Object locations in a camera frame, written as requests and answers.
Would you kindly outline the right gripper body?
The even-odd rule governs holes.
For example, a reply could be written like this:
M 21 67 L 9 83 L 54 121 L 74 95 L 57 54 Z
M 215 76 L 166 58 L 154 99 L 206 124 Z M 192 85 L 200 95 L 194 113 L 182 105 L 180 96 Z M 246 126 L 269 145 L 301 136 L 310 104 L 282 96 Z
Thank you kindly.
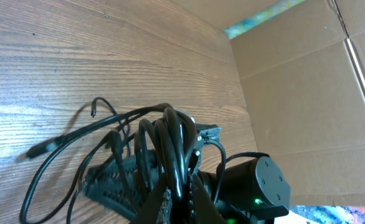
M 190 124 L 187 127 L 187 174 L 199 172 L 202 163 L 202 150 L 213 145 L 222 152 L 219 134 L 221 127 L 216 124 Z

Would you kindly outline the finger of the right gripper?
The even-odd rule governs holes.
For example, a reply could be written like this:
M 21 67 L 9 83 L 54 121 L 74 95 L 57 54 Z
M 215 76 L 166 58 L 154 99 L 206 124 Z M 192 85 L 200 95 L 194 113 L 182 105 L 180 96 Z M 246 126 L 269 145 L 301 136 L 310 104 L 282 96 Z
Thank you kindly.
M 113 151 L 102 165 L 89 168 L 84 195 L 132 222 L 159 180 L 160 165 L 155 150 L 147 151 L 145 162 Z

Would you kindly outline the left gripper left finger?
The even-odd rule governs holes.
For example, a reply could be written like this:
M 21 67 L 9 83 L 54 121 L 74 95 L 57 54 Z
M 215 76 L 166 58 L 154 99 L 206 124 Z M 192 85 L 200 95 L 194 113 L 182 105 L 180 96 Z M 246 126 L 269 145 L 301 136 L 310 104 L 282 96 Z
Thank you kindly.
M 166 184 L 166 175 L 162 174 L 142 206 L 133 224 L 171 223 L 171 210 L 173 202 L 171 191 Z

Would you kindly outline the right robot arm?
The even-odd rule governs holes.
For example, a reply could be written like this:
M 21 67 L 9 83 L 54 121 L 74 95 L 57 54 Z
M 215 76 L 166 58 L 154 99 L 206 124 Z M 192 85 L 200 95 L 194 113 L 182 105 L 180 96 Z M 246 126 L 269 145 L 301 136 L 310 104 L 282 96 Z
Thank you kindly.
M 279 166 L 261 152 L 223 160 L 216 173 L 199 169 L 202 148 L 220 147 L 220 127 L 198 124 L 188 167 L 186 198 L 172 200 L 165 169 L 155 150 L 116 161 L 110 157 L 88 170 L 83 194 L 131 223 L 273 223 L 288 215 L 290 186 Z

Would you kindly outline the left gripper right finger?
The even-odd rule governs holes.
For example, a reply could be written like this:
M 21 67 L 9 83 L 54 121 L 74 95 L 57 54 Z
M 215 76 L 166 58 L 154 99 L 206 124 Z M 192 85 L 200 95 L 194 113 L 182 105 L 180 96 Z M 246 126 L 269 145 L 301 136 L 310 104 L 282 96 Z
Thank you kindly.
M 188 223 L 226 224 L 197 175 L 190 177 Z

